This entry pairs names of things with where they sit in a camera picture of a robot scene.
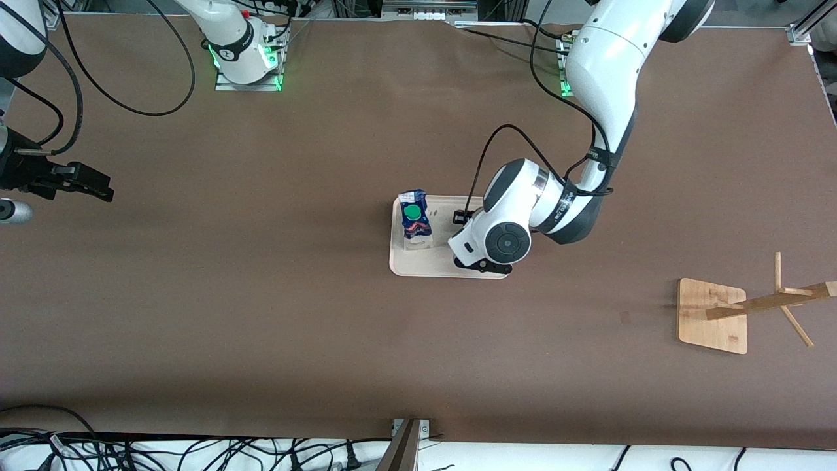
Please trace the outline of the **blue white milk carton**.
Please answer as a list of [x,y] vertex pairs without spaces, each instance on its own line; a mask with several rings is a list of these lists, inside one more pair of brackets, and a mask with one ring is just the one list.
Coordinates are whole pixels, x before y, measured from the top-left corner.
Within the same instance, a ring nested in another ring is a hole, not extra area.
[[428,249],[434,243],[434,233],[428,218],[428,203],[423,190],[409,190],[398,194],[403,227],[404,250]]

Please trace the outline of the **cream rabbit print tray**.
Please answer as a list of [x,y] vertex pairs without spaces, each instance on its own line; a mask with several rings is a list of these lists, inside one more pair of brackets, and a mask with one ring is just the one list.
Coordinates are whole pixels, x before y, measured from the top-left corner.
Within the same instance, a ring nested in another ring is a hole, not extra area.
[[453,223],[454,212],[466,205],[465,196],[427,196],[428,220],[432,228],[432,244],[424,248],[406,249],[401,224],[400,200],[392,201],[389,249],[390,270],[401,277],[442,277],[464,279],[503,279],[506,274],[479,272],[459,268],[448,239],[461,226]]

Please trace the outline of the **wooden cup stand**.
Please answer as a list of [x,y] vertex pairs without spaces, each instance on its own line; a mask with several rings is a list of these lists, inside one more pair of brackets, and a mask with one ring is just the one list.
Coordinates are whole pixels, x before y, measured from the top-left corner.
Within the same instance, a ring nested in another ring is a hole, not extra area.
[[813,347],[810,335],[793,316],[793,306],[837,298],[837,281],[822,281],[807,287],[783,284],[782,253],[774,253],[774,291],[748,298],[744,289],[709,281],[681,278],[677,283],[677,339],[714,351],[744,355],[748,352],[748,319],[759,313],[780,310],[805,346]]

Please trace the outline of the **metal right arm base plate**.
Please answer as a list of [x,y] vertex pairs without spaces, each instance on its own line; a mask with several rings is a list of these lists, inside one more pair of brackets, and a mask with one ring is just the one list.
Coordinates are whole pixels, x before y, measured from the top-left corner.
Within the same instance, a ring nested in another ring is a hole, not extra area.
[[211,44],[207,46],[217,69],[215,90],[239,92],[281,92],[290,31],[277,33],[273,25],[263,25],[258,36],[236,61],[222,59]]

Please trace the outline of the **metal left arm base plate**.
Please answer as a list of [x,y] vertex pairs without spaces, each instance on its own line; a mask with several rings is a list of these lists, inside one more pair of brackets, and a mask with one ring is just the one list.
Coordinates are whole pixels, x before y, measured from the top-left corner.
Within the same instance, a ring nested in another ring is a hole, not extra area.
[[575,39],[579,33],[578,29],[571,30],[570,32],[563,33],[558,39],[555,40],[556,42],[556,49],[558,51],[558,62],[557,62],[557,69],[558,75],[561,80],[561,96],[562,97],[572,97],[573,96],[573,89],[571,84],[569,83],[568,76],[567,76],[567,56],[570,48],[573,46]]

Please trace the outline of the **metal table edge bracket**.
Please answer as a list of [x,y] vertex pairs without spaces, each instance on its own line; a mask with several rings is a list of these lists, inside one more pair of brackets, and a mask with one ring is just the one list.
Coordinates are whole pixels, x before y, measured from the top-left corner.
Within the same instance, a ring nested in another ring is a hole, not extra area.
[[430,420],[417,418],[395,419],[392,422],[391,446],[418,451],[419,445],[430,438]]

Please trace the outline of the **dark slanted post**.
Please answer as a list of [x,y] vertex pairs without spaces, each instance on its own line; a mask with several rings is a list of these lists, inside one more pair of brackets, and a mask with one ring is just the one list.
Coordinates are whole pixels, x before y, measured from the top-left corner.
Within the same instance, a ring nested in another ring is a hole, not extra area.
[[422,420],[402,419],[394,425],[395,435],[375,471],[417,471],[417,455],[422,438]]

